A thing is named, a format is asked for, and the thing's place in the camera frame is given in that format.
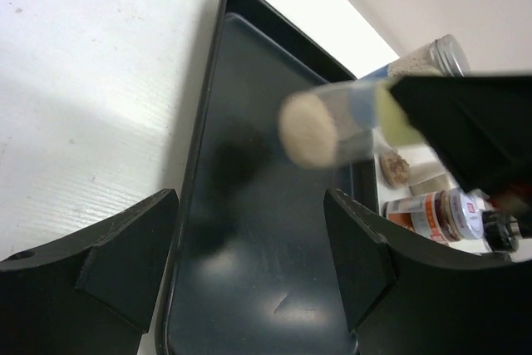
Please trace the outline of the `black grinder top bottle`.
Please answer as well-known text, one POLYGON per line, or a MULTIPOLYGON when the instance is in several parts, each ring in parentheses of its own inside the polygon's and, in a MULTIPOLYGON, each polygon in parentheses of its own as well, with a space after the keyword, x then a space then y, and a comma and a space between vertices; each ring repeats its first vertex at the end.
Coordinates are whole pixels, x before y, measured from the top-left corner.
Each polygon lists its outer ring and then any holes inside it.
POLYGON ((412 195, 425 195, 437 191, 449 190, 451 183, 446 173, 422 177, 408 184, 412 195))

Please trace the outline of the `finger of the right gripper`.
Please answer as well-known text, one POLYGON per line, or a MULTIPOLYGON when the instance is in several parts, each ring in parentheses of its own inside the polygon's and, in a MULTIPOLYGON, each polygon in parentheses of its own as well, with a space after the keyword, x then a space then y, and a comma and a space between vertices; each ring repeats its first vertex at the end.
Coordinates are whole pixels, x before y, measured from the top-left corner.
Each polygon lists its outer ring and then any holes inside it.
POLYGON ((531 220, 530 76, 406 76, 390 93, 463 191, 531 220))

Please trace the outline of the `blue label silver cap bottle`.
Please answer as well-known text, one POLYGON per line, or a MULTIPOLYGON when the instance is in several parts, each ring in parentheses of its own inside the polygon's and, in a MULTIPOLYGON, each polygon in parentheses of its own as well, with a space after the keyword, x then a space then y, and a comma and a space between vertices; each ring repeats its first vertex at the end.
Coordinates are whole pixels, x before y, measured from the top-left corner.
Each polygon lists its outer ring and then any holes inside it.
POLYGON ((288 96, 278 112, 286 156, 306 169, 368 160, 386 149, 377 132, 375 80, 343 81, 288 96))

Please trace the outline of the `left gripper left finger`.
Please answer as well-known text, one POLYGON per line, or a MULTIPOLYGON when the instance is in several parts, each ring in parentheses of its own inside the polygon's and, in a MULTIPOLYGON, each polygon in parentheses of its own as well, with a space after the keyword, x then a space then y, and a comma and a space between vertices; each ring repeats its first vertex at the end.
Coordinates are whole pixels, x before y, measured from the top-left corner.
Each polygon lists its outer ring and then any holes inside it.
POLYGON ((1 262, 3 354, 135 354, 148 333, 179 200, 129 209, 1 262))

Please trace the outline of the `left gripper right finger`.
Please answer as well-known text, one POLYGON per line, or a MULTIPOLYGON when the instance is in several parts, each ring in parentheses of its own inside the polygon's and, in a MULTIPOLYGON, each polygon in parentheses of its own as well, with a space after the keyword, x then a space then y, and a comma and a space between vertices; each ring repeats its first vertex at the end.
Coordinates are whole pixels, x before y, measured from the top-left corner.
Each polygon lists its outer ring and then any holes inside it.
POLYGON ((323 199, 347 328, 363 354, 528 354, 531 264, 462 252, 340 190, 323 199))

